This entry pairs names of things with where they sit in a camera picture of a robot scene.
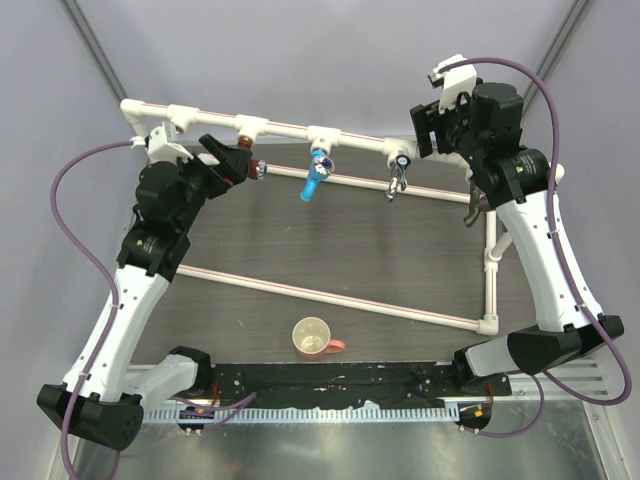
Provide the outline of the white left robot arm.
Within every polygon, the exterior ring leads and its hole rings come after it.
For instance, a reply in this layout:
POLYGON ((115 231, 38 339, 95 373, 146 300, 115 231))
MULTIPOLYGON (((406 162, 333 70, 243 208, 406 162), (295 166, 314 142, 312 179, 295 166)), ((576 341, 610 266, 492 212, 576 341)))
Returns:
POLYGON ((132 354, 159 300, 174 279, 189 230, 206 201, 262 172, 251 145, 199 139, 214 158, 176 151, 139 174, 135 221, 124 237, 115 271, 105 271, 110 293, 95 327, 61 384, 44 385, 36 403, 60 428, 116 452, 137 436, 145 413, 178 393, 205 397, 213 385, 209 354, 178 346, 151 370, 126 378, 132 354))

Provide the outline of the brown faucet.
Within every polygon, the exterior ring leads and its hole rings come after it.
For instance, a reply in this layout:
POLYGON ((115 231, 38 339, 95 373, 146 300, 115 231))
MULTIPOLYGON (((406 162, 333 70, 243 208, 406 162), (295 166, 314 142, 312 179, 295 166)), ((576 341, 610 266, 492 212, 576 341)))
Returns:
POLYGON ((253 157, 252 147, 254 140, 246 135, 239 135, 237 138, 237 147, 246 150, 251 154, 248 164, 248 177, 252 180, 262 180, 268 172, 268 165, 264 160, 253 157))

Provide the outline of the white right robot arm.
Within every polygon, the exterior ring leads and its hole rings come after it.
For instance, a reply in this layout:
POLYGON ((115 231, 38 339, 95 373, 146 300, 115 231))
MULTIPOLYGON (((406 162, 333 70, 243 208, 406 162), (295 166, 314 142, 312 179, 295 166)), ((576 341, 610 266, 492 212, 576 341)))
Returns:
POLYGON ((581 358, 616 339, 624 326, 603 313, 581 275, 557 207, 549 208, 549 163, 521 143, 523 99, 504 83, 480 83, 454 96, 411 109, 419 154, 456 153, 467 162, 474 187, 485 194, 511 236, 530 286, 533 326, 457 351, 451 380, 472 395, 488 376, 519 370, 535 375, 581 358))

